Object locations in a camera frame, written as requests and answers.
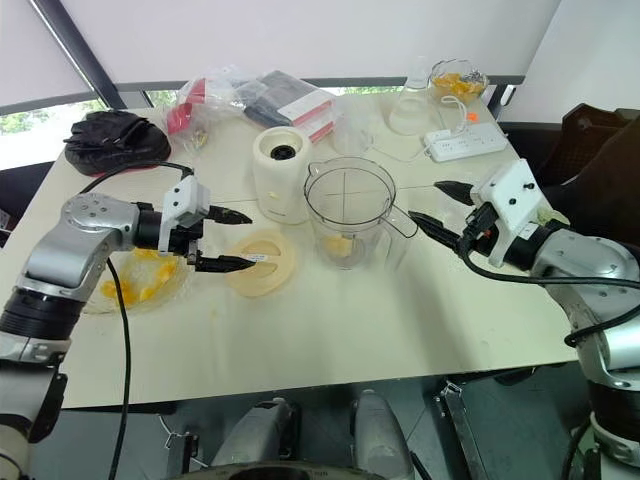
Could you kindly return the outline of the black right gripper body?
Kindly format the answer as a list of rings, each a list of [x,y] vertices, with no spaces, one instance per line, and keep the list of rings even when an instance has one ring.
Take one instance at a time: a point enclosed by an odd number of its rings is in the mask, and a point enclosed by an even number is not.
[[[484,202],[473,210],[466,218],[466,227],[458,241],[457,254],[465,256],[477,252],[482,256],[489,256],[499,237],[497,220],[498,214],[489,202]]]

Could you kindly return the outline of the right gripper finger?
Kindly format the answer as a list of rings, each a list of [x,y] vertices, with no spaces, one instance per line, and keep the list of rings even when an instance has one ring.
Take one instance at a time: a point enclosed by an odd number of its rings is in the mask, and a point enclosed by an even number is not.
[[[474,200],[471,195],[472,184],[455,180],[442,180],[435,182],[434,187],[459,203],[474,205]]]
[[[425,213],[409,211],[409,217],[418,228],[429,238],[447,247],[455,253],[467,253],[468,242],[463,236],[444,227],[444,224]]]

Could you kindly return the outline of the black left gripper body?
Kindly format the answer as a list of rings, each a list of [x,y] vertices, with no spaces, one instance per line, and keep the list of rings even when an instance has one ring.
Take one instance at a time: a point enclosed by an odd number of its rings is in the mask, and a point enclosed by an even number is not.
[[[170,231],[169,252],[186,259],[188,265],[203,268],[204,260],[198,247],[204,234],[204,221],[200,220],[190,227],[176,226]]]

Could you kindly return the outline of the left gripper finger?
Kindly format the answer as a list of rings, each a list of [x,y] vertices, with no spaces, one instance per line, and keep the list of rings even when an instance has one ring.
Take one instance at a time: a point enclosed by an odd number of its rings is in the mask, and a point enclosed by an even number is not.
[[[226,274],[246,270],[254,265],[254,261],[237,256],[220,255],[216,258],[210,258],[197,255],[194,270],[196,272]]]
[[[205,220],[222,225],[247,225],[252,219],[242,212],[222,206],[210,205]]]

